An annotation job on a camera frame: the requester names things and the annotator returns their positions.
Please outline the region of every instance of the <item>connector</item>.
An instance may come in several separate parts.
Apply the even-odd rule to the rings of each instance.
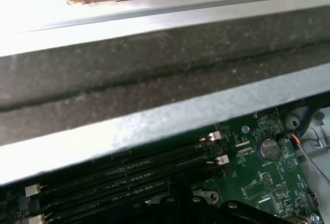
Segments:
[[[221,139],[221,133],[220,133],[220,131],[209,133],[209,137],[210,137],[211,141],[219,140],[219,139]]]
[[[239,147],[243,147],[243,146],[249,145],[249,144],[250,144],[250,141],[246,141],[246,142],[243,142],[243,143],[236,144],[235,147],[239,148]]]
[[[45,218],[44,215],[37,215],[30,218],[25,218],[22,220],[22,224],[44,224]]]
[[[308,203],[311,206],[313,206],[315,208],[317,208],[317,207],[320,206],[319,199],[318,199],[318,197],[317,197],[317,195],[316,195],[315,192],[306,193],[306,198],[307,198]]]
[[[39,194],[40,192],[41,192],[40,184],[34,184],[34,185],[25,187],[25,196],[26,197],[30,197],[30,196]]]
[[[229,163],[228,155],[225,154],[224,156],[216,157],[216,163],[218,165],[224,165],[224,164]]]

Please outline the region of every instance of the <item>cable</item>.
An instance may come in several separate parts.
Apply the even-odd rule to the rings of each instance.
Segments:
[[[308,107],[299,126],[296,128],[295,132],[298,135],[298,138],[301,138],[307,131],[311,121],[314,118],[314,115],[321,110],[320,107]]]
[[[317,143],[318,146],[315,145],[315,147],[321,147],[321,145],[320,145],[320,138],[319,138],[319,135],[317,134],[317,132],[316,132],[315,129],[311,128],[311,130],[314,131],[315,136],[317,137],[317,139],[309,138],[309,139],[300,140],[300,142],[301,142],[302,144],[310,142],[311,145],[312,145],[312,147],[313,147],[313,143],[314,143],[314,144]]]
[[[330,180],[329,178],[321,171],[321,169],[314,163],[314,161],[311,159],[311,157],[308,155],[308,153],[306,152],[306,150],[304,149],[303,145],[301,144],[299,138],[295,135],[295,134],[291,134],[291,136],[295,139],[295,141],[297,142],[297,145],[299,147],[299,149],[301,150],[301,152],[303,153],[303,155],[305,156],[305,158],[307,159],[307,161],[312,165],[312,167],[315,169],[315,171],[317,171],[321,177],[330,185]]]
[[[312,149],[322,148],[322,146],[320,145],[320,141],[318,139],[305,139],[305,140],[301,140],[300,142],[301,142],[301,144],[309,143],[311,145]]]

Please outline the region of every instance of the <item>screw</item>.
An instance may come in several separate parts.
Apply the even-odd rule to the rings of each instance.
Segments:
[[[250,132],[250,128],[249,128],[249,126],[247,126],[247,125],[243,125],[242,126],[242,132],[244,133],[244,134],[248,134],[249,132]]]
[[[192,200],[193,200],[194,202],[200,202],[200,201],[201,201],[201,199],[200,199],[199,197],[194,197]]]
[[[211,194],[210,198],[212,201],[215,201],[217,199],[217,196],[216,194]]]
[[[315,213],[311,213],[309,218],[312,220],[313,223],[319,223],[320,221],[320,217]]]
[[[230,202],[230,203],[228,204],[228,207],[231,208],[231,209],[235,209],[235,208],[237,208],[237,205],[234,204],[234,203],[232,203],[232,202]]]

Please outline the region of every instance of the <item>screw hole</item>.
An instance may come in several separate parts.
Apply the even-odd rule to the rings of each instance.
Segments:
[[[216,201],[217,196],[216,196],[216,194],[211,194],[210,198],[212,201]]]

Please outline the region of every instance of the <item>wire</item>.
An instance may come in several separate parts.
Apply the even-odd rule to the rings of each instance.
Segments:
[[[321,169],[314,163],[314,161],[311,159],[311,157],[308,155],[308,153],[306,152],[306,150],[304,149],[303,145],[301,144],[299,138],[295,135],[295,134],[291,134],[291,136],[295,139],[295,141],[297,142],[297,145],[299,147],[299,149],[301,150],[301,152],[303,153],[303,155],[305,156],[305,158],[307,159],[307,161],[312,165],[312,167],[315,169],[315,171],[317,171],[321,177],[330,185],[330,180],[329,178],[321,171]]]
[[[305,139],[305,140],[301,140],[300,142],[302,144],[309,143],[313,149],[315,149],[315,148],[322,148],[319,139]]]

